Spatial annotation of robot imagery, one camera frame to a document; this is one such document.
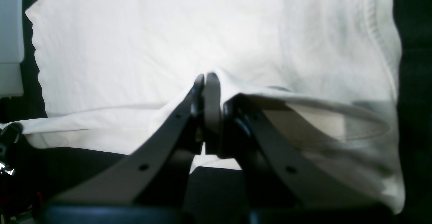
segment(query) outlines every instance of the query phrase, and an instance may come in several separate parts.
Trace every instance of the dark background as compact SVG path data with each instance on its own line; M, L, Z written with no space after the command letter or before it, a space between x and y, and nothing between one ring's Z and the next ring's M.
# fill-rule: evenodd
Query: dark background
M37 81L39 70L31 44L33 31L31 22L24 14L35 1L23 0L25 57L21 63L21 73L24 95L0 99L2 123L46 117L42 89ZM398 218L401 223L432 223L432 214L429 213L432 206L432 0L394 0L394 18L403 45L398 116L401 164L406 187L405 207ZM65 149L60 154L63 156L61 164L50 170L56 173L52 176L54 180L51 179L51 184L57 192L78 184L122 158L122 155L94 155L91 151L80 153L77 149L73 152ZM92 171L77 172L73 179L70 176L61 176L61 173L69 172L68 169L76 164L77 154L80 155L79 164L92 166ZM57 157L53 155L52 159L59 163L59 153L56 155ZM190 177L185 208L196 212L198 218L204 218L214 216L215 213L211 210L216 206L225 206L219 208L225 219L213 219L213 223L234 221L235 218L231 217L232 210L242 209L246 201L243 184L244 179L240 172L200 169ZM214 201L198 204L194 196Z

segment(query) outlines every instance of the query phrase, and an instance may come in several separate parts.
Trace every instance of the white towel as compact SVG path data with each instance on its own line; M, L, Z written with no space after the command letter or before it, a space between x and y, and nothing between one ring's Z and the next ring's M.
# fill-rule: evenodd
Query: white towel
M222 103L240 92L286 101L295 114L266 112L278 129L301 115L321 133L285 137L401 211L392 0L38 0L26 14L49 116L22 121L35 147L131 153L196 75L215 71Z

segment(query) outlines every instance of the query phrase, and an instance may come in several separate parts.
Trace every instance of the white cloth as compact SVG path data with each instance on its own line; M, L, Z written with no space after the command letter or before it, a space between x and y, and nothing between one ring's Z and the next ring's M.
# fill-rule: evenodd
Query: white cloth
M26 14L49 116L22 121L35 147L129 154L216 71L221 103L285 101L266 114L307 158L401 211L392 0L38 0Z

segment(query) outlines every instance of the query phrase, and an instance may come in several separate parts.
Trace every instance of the black surface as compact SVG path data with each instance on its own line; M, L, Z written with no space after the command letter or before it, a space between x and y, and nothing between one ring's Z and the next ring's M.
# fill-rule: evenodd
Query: black surface
M387 208L357 208L345 210L289 211L287 209L256 209L249 214L250 223L332 223L332 224L391 224L395 217Z
M36 161L40 172L35 179L45 200L86 181L125 155L78 148L50 148L39 151Z
M242 171L197 167L189 176L183 208L197 224L237 224L248 208Z
M193 224L181 210L162 207L55 206L43 215L44 224Z
M394 0L402 39L398 102L406 202L401 223L432 223L432 0Z

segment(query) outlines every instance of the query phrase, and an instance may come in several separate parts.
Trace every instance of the screw hole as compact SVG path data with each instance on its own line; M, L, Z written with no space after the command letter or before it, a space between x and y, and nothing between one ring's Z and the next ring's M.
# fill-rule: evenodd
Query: screw hole
M140 171L145 171L145 170L147 170L148 168L149 168L149 166L148 166L147 164L142 164L142 165L139 166L139 170L140 170Z
M288 172L288 173L291 173L291 174L295 174L295 173L297 173L297 170L294 168L294 167L285 167L285 170Z

